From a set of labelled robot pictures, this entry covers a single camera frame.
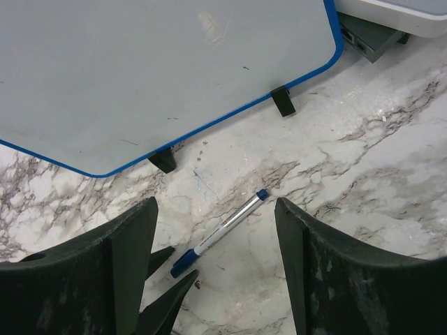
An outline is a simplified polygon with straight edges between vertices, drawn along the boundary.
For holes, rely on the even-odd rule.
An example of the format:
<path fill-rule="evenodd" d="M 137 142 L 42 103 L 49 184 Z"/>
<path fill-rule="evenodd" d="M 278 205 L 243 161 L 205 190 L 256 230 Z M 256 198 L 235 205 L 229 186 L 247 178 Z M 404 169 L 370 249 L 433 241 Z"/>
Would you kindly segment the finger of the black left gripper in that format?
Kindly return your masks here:
<path fill-rule="evenodd" d="M 139 314 L 137 329 L 134 334 L 171 334 L 182 302 L 197 278 L 198 270 L 193 270 L 155 302 L 148 305 Z"/>
<path fill-rule="evenodd" d="M 149 264 L 147 267 L 147 275 L 151 276 L 157 269 L 159 269 L 168 258 L 175 252 L 175 248 L 168 246 L 155 253 L 152 253 L 149 257 Z"/>

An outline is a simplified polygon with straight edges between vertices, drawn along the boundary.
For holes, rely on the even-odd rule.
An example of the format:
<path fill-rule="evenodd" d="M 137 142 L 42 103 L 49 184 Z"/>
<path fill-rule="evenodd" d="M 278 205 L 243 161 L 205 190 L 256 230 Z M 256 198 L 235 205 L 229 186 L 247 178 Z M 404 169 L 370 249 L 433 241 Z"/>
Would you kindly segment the blue white marker pen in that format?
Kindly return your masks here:
<path fill-rule="evenodd" d="M 259 208 L 270 194 L 261 189 L 249 198 L 240 208 L 222 221 L 196 247 L 188 249 L 172 266 L 170 274 L 173 278 L 181 276 L 208 249 L 226 236 L 234 227 L 241 223 L 248 215 Z"/>

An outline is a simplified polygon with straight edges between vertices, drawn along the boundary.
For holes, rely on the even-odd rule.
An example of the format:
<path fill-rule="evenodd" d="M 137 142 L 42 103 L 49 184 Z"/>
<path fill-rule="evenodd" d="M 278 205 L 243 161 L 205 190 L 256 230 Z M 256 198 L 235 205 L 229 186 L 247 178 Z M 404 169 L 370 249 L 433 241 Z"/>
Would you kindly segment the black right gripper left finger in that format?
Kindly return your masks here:
<path fill-rule="evenodd" d="M 147 198 L 64 243 L 1 263 L 2 334 L 135 334 L 158 206 Z"/>

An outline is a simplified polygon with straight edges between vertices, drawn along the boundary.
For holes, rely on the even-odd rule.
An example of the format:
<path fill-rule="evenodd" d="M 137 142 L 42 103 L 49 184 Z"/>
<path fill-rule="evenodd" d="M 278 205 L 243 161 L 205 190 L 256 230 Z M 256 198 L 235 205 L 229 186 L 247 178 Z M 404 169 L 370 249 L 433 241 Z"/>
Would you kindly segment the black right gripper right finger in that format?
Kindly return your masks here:
<path fill-rule="evenodd" d="M 298 334 L 445 334 L 446 259 L 369 245 L 286 198 L 275 222 Z"/>

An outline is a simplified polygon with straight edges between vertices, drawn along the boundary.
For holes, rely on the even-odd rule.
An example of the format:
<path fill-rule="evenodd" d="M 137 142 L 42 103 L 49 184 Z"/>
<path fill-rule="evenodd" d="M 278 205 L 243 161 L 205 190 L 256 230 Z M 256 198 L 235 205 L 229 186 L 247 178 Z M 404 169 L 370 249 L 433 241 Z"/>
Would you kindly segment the blue framed whiteboard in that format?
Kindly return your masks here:
<path fill-rule="evenodd" d="M 1 143 L 108 177 L 342 50 L 333 1 L 2 1 Z"/>

